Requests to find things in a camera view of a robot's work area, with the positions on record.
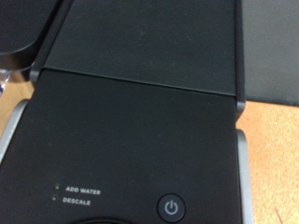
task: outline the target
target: wooden countertop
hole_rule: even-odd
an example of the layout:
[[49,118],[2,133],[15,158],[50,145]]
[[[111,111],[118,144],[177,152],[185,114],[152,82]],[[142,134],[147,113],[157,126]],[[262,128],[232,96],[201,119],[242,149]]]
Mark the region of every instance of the wooden countertop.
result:
[[[8,83],[0,98],[0,136],[31,83]],[[299,223],[299,107],[248,102],[237,123],[249,142],[255,224]]]

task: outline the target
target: power symbol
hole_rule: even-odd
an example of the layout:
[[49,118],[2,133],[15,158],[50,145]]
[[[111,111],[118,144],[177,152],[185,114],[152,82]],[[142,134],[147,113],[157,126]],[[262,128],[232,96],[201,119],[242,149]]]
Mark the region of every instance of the power symbol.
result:
[[165,204],[164,210],[169,216],[173,216],[178,212],[178,204],[171,200]]

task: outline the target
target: black plastic surface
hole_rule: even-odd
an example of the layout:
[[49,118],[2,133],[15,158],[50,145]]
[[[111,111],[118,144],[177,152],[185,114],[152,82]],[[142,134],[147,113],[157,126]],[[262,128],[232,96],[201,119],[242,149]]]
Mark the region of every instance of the black plastic surface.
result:
[[0,1],[0,69],[19,70],[34,62],[60,2]]
[[46,67],[235,96],[235,1],[75,0]]
[[164,224],[157,202],[175,193],[179,223],[239,224],[237,167],[234,97],[45,71],[1,164],[0,218]]

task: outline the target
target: power button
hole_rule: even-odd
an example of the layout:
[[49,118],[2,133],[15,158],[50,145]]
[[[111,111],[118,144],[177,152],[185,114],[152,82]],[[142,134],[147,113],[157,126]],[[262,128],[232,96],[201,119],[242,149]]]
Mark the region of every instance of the power button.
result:
[[178,222],[185,215],[185,204],[175,194],[166,194],[158,202],[160,217],[166,222]]

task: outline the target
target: silver side panel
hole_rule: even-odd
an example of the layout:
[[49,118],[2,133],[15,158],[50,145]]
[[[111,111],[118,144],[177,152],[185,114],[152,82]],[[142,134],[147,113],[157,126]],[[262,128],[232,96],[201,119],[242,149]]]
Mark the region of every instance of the silver side panel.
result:
[[13,113],[9,119],[7,127],[2,135],[1,140],[0,140],[0,164],[7,152],[7,148],[10,143],[10,140],[12,138],[12,135],[14,134],[14,132],[18,126],[19,120],[21,118],[21,114],[22,114],[24,108],[26,107],[27,103],[28,103],[28,101],[19,102],[19,104],[16,106],[15,110],[13,111]]
[[240,189],[243,224],[253,224],[253,206],[250,184],[249,149],[246,136],[241,130],[237,130]]

